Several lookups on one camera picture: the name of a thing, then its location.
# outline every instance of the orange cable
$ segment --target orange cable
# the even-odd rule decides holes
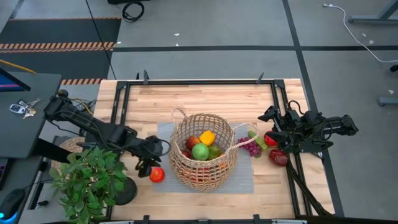
[[[19,69],[25,70],[25,71],[30,72],[30,73],[32,73],[32,74],[36,74],[35,71],[30,70],[29,68],[25,68],[25,67],[16,65],[16,64],[14,64],[14,63],[11,63],[11,62],[7,62],[7,61],[5,61],[5,60],[1,60],[1,59],[0,59],[0,63],[4,63],[4,64],[9,65],[9,66],[12,66],[12,67],[14,67],[14,68],[19,68]]]

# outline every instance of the concrete floor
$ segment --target concrete floor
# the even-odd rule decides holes
[[[356,45],[343,27],[343,13],[322,7],[324,0],[289,0],[302,46]],[[348,15],[377,14],[389,0],[329,0]],[[105,0],[89,0],[94,16],[120,16]],[[0,3],[0,29],[16,0]],[[201,45],[293,46],[284,6],[279,0],[151,0],[133,24],[122,21],[118,47]],[[82,0],[25,0],[17,18],[89,17]],[[398,45],[398,26],[349,24],[360,41]],[[384,60],[398,59],[397,51],[375,52]],[[380,108],[378,96],[396,96],[398,73],[365,51],[307,51],[303,53],[318,109],[325,116],[349,114],[359,133],[333,136],[330,148],[336,183],[346,217],[398,220],[398,175],[395,156],[398,107]],[[114,52],[112,64],[118,79],[135,78],[146,69],[153,78],[302,78],[294,51],[189,51]],[[71,96],[96,97],[98,86],[64,86]],[[47,126],[41,136],[66,136]],[[44,192],[43,198],[50,193]],[[21,223],[62,219],[54,208],[26,211]]]

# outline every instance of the orange and black striped tape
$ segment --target orange and black striped tape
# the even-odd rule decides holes
[[[93,50],[113,50],[114,42],[71,42],[71,43],[27,43],[0,44],[0,53],[33,53],[33,52],[76,52]]]
[[[26,20],[77,20],[77,19],[92,19],[91,17],[77,17],[77,18],[16,18],[10,21],[26,21]],[[95,17],[94,19],[122,19],[120,17]]]
[[[76,78],[62,80],[61,85],[92,85],[100,84],[102,80],[106,80],[106,78]]]

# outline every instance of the wooden tabletop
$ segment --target wooden tabletop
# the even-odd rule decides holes
[[[101,82],[94,113],[96,118],[110,121],[116,83]],[[285,79],[285,85],[288,99],[298,101],[303,111],[308,110],[300,79]],[[278,94],[280,105],[283,105],[279,91]],[[117,121],[120,120],[123,96],[122,90]],[[134,128],[139,138],[157,134],[157,123],[171,122],[170,111],[179,106],[188,115],[213,113],[230,123],[253,123],[264,135],[273,123],[261,122],[257,117],[270,105],[273,100],[269,85],[132,86],[126,125]],[[144,215],[150,215],[151,220],[252,219],[253,214],[259,214],[261,218],[294,217],[286,169],[271,164],[267,152],[258,159],[252,158],[253,194],[155,192],[149,178],[138,178],[134,170],[136,157],[126,153],[121,161],[129,169],[127,175],[136,181],[138,195],[127,205],[115,206],[112,220],[142,220]],[[333,213],[321,160],[303,153],[302,164],[308,188],[324,208]],[[302,194],[297,186],[296,189],[300,211],[304,213]]]

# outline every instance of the black floor mat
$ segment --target black floor mat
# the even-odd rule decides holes
[[[104,42],[118,39],[120,19],[95,19]],[[0,43],[99,42],[91,19],[10,20],[0,34]]]
[[[107,78],[109,63],[104,51],[0,54],[0,58],[40,73],[61,74],[62,79]],[[1,65],[3,69],[21,72]]]
[[[121,20],[95,21],[111,57]],[[0,34],[0,59],[38,73],[61,74],[63,83],[69,85],[96,84],[97,80],[107,79],[109,70],[106,53],[91,19],[10,20]]]

